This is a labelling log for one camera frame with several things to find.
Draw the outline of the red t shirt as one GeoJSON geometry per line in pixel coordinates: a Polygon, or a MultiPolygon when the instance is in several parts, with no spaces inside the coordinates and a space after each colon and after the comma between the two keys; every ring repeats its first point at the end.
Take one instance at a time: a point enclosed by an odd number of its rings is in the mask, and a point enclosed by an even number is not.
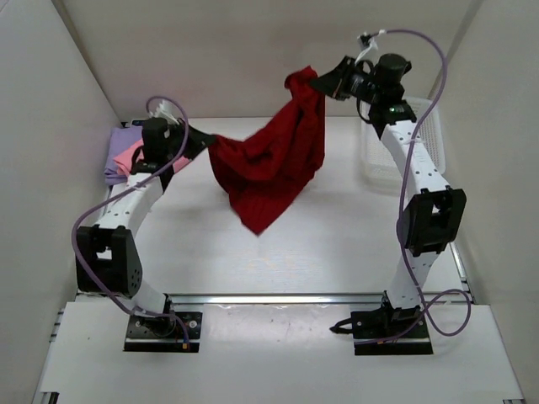
{"type": "Polygon", "coordinates": [[[216,181],[242,224],[261,235],[314,178],[325,158],[325,98],[309,82],[309,66],[293,72],[291,93],[271,120],[247,139],[218,136],[209,149],[216,181]]]}

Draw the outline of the purple t shirt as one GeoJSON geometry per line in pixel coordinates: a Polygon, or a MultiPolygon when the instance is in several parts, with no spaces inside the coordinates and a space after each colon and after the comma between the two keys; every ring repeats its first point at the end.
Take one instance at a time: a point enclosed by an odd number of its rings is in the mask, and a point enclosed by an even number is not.
{"type": "Polygon", "coordinates": [[[109,150],[104,166],[104,182],[113,186],[126,181],[126,176],[118,172],[115,158],[141,140],[141,127],[113,128],[109,137],[109,150]]]}

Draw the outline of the pink t shirt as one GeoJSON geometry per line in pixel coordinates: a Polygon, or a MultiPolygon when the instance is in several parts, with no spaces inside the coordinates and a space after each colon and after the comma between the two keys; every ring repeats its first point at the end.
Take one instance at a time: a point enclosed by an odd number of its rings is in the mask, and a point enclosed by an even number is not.
{"type": "MultiPolygon", "coordinates": [[[[136,162],[143,159],[144,154],[142,152],[143,140],[136,141],[133,145],[128,147],[125,151],[113,158],[113,162],[116,165],[115,172],[119,175],[129,177],[131,175],[131,169],[136,162]]],[[[177,173],[184,167],[189,165],[191,161],[186,157],[181,157],[173,164],[173,170],[177,173]]]]}

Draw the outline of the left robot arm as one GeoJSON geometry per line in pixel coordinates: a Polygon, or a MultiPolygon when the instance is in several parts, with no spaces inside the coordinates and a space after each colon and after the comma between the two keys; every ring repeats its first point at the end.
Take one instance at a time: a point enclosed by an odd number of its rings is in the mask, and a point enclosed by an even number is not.
{"type": "Polygon", "coordinates": [[[77,287],[107,295],[129,314],[148,316],[147,326],[159,337],[173,333],[177,317],[168,297],[143,278],[136,234],[173,175],[215,142],[216,136],[183,121],[145,120],[141,139],[114,159],[127,178],[124,191],[107,202],[94,225],[74,230],[77,287]]]}

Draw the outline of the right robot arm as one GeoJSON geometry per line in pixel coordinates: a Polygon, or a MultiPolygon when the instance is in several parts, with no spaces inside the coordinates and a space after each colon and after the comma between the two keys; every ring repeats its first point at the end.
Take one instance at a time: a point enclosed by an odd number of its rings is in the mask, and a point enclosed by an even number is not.
{"type": "Polygon", "coordinates": [[[346,56],[310,83],[332,99],[354,98],[357,104],[368,105],[363,120],[374,129],[402,176],[397,221],[402,255],[386,292],[391,307],[378,316],[379,328],[391,337],[408,327],[404,310],[420,307],[424,282],[434,262],[455,240],[467,202],[464,191],[444,179],[419,139],[419,118],[404,99],[401,84],[410,69],[410,61],[397,54],[385,54],[377,63],[346,56]]]}

